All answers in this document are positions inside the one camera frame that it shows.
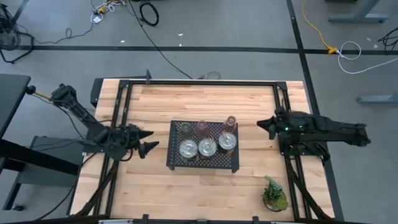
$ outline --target black metal frame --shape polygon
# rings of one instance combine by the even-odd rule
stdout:
[[[126,95],[126,101],[124,104],[123,108],[123,117],[122,117],[122,124],[126,124],[127,121],[127,116],[128,116],[128,110],[129,110],[129,103],[131,99],[131,92],[132,92],[132,87],[133,85],[220,85],[220,86],[269,86],[273,89],[274,91],[274,100],[275,100],[275,107],[280,108],[281,106],[284,107],[287,111],[290,111],[290,101],[289,101],[289,95],[287,92],[287,85],[286,82],[262,82],[262,81],[242,81],[242,80],[150,80],[148,77],[146,79],[134,79],[134,80],[120,80],[119,81],[119,86],[118,86],[118,94],[116,96],[116,101],[115,101],[115,108],[114,108],[114,113],[113,113],[113,118],[112,118],[112,125],[116,124],[116,120],[118,117],[118,111],[120,107],[120,101],[122,99],[122,92],[125,88],[127,88],[127,95]],[[283,94],[283,102],[281,103],[281,98],[279,96],[279,91],[282,90]],[[298,171],[298,178],[300,179],[301,183],[305,186],[305,178],[304,178],[304,173],[303,173],[303,168],[302,168],[302,163],[300,156],[296,156],[295,158],[296,161],[296,166],[297,166],[297,171]],[[285,164],[287,168],[287,164],[290,161],[288,157],[285,157]],[[109,158],[105,157],[104,158],[104,164],[101,170],[101,176],[100,180],[103,180],[107,170],[108,170],[108,164],[109,164]],[[113,203],[113,195],[114,195],[114,190],[116,186],[116,178],[117,178],[117,172],[114,175],[113,179],[111,180],[109,184],[109,192],[108,192],[108,198],[107,198],[107,203],[106,203],[106,211],[105,215],[110,216],[111,215],[111,208],[112,208],[112,203]],[[297,195],[295,191],[295,185],[293,180],[289,177],[287,174],[288,182],[289,182],[289,193],[290,193],[290,198],[292,201],[292,210],[293,210],[293,215],[295,220],[301,219],[300,217],[300,212],[299,212],[299,205],[297,202]],[[305,218],[306,219],[311,219],[311,209],[308,206],[307,201],[303,198],[304,202],[304,210],[305,210]],[[93,215],[98,215],[100,211],[100,204],[101,201],[97,201],[97,204],[95,206]],[[161,222],[161,223],[199,223],[199,220],[149,220],[147,219],[148,216],[144,215],[143,217],[146,217],[146,220],[148,222]],[[251,221],[218,221],[218,220],[206,220],[211,223],[270,223],[269,221],[266,222],[260,222],[258,221],[258,217],[253,217],[253,220]]]

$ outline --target plant pot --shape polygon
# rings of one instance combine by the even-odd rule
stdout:
[[[272,207],[272,205],[269,205],[264,199],[262,199],[262,201],[264,202],[264,205],[266,206],[266,208],[268,208],[269,210],[273,211],[273,212],[281,212],[282,210],[280,209],[274,209]]]

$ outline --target gray floor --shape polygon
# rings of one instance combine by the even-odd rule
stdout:
[[[14,14],[20,1],[3,1]],[[71,27],[81,34],[90,27],[89,0],[29,1],[18,23],[39,40],[56,40]],[[163,0],[153,1],[160,12],[157,27],[147,27],[148,34],[160,46],[207,47],[280,47],[296,48],[294,33],[285,1],[276,0]],[[303,0],[294,0],[304,47],[322,49],[317,33],[306,25],[301,16]],[[396,28],[398,14],[394,0],[381,1],[376,12],[390,13],[384,24],[330,24],[328,13],[354,10],[355,4],[336,4],[308,0],[307,17],[320,28],[330,45],[339,47],[347,40],[361,44],[363,49],[382,49],[377,39]],[[150,46],[135,19],[127,10],[117,7],[95,25],[84,37],[66,40],[59,45]],[[8,52],[7,57],[21,51]],[[243,80],[304,80],[298,54],[250,52],[164,52],[176,66],[193,77],[219,71],[222,79]],[[347,70],[362,70],[393,59],[394,56],[362,56],[355,62],[344,62]],[[398,62],[359,75],[343,73],[336,55],[307,55],[315,93],[322,115],[335,120],[368,125],[372,144],[365,148],[345,144],[330,144],[331,159],[345,219],[366,223],[394,223],[398,197],[398,152],[394,105],[359,105],[359,95],[396,93]],[[157,52],[127,51],[34,51],[15,65],[0,62],[0,72],[32,77],[31,84],[50,93],[59,83],[69,84],[78,92],[79,101],[89,107],[90,89],[97,77],[143,75],[150,69],[154,78],[183,78]],[[44,126],[50,121],[51,126]],[[35,136],[75,138],[67,117],[59,110],[26,96],[7,130],[5,138],[16,143],[30,144]],[[0,202],[15,176],[3,172],[0,177]],[[23,212],[0,211],[0,222],[32,220],[49,211],[68,192],[67,188],[26,185],[17,203]],[[65,216],[64,203],[52,217]]]

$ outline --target black mesh tray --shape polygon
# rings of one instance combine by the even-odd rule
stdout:
[[[239,169],[239,138],[238,138],[238,124],[233,134],[236,136],[236,147],[232,154],[222,154],[219,151],[216,152],[215,156],[210,160],[203,160],[198,158],[193,162],[187,162],[181,158],[179,147],[182,141],[184,141],[178,131],[183,123],[188,123],[192,129],[193,134],[191,139],[198,145],[202,138],[199,138],[195,134],[195,128],[197,121],[171,121],[170,123],[170,136],[169,136],[169,148],[167,150],[167,162],[166,166],[170,170],[174,170],[174,167],[196,167],[196,168],[213,168],[213,169],[231,169],[232,172],[236,172]],[[222,122],[206,122],[208,124],[210,134],[218,142],[223,123]]]

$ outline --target silver metal lid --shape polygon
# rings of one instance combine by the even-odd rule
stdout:
[[[236,136],[232,133],[220,134],[218,144],[226,150],[231,150],[236,146]]]
[[[204,156],[212,156],[217,151],[217,144],[209,139],[204,139],[199,142],[199,152]]]
[[[180,154],[185,158],[192,158],[198,153],[198,145],[192,140],[185,140],[180,144]]]

